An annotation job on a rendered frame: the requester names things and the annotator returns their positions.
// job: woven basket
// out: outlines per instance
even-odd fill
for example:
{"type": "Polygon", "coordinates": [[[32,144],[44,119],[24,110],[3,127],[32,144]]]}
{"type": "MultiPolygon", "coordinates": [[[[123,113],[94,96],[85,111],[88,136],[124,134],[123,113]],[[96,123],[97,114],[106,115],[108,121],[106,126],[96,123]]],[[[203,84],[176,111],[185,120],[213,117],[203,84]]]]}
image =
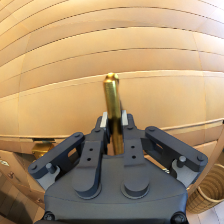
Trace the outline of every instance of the woven basket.
{"type": "Polygon", "coordinates": [[[186,209],[200,214],[224,201],[224,166],[215,164],[187,200],[186,209]]]}

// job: wooden floor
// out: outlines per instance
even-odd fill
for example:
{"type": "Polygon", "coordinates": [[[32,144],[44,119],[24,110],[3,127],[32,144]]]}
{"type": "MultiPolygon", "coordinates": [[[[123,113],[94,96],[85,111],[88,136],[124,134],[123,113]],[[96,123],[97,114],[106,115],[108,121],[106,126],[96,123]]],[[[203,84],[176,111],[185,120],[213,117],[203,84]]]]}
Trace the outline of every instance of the wooden floor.
{"type": "Polygon", "coordinates": [[[33,224],[44,210],[22,194],[0,173],[0,224],[33,224]]]}

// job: gold cylinder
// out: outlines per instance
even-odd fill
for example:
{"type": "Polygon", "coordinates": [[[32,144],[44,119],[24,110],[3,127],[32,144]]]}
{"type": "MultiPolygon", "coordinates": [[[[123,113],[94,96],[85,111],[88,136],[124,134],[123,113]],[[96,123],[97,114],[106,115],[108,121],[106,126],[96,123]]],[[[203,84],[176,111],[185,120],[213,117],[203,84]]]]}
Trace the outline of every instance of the gold cylinder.
{"type": "Polygon", "coordinates": [[[115,73],[109,73],[104,80],[107,115],[115,155],[124,153],[118,80],[118,75],[115,73]]]}

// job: brass hardware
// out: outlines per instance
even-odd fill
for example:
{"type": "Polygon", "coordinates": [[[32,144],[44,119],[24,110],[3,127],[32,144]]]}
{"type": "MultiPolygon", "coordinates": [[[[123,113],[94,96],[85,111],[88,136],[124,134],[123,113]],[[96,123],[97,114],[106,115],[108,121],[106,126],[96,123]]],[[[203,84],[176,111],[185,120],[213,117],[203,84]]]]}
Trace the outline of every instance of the brass hardware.
{"type": "Polygon", "coordinates": [[[35,146],[32,148],[32,153],[33,155],[36,157],[36,159],[42,157],[45,153],[47,153],[48,151],[50,151],[51,149],[54,148],[53,144],[50,143],[37,143],[35,144],[35,146]]]}
{"type": "Polygon", "coordinates": [[[104,79],[104,93],[107,104],[107,115],[115,155],[124,153],[121,131],[121,112],[118,93],[118,80],[118,75],[115,73],[107,74],[106,78],[104,79]]]}
{"type": "Polygon", "coordinates": [[[13,178],[13,174],[14,174],[14,173],[11,171],[10,173],[7,174],[7,176],[8,176],[10,179],[12,179],[12,178],[13,178]]]}
{"type": "Polygon", "coordinates": [[[37,202],[37,203],[41,203],[41,199],[38,198],[35,202],[37,202]]]}

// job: golden handle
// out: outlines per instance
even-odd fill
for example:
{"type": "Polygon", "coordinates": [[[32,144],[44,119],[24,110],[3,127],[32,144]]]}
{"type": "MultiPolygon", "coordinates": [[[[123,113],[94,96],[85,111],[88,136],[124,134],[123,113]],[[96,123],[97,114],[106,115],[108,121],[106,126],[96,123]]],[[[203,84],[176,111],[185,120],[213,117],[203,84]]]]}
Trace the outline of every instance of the golden handle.
{"type": "Polygon", "coordinates": [[[41,199],[38,198],[38,199],[36,200],[36,202],[37,202],[37,203],[41,203],[41,199]]]}
{"type": "Polygon", "coordinates": [[[8,177],[10,178],[10,179],[12,179],[13,178],[13,172],[11,171],[10,173],[8,173],[7,175],[8,175],[8,177]]]}
{"type": "Polygon", "coordinates": [[[121,112],[118,93],[118,80],[118,75],[115,73],[109,73],[104,80],[107,115],[115,155],[124,153],[121,131],[121,112]]]}

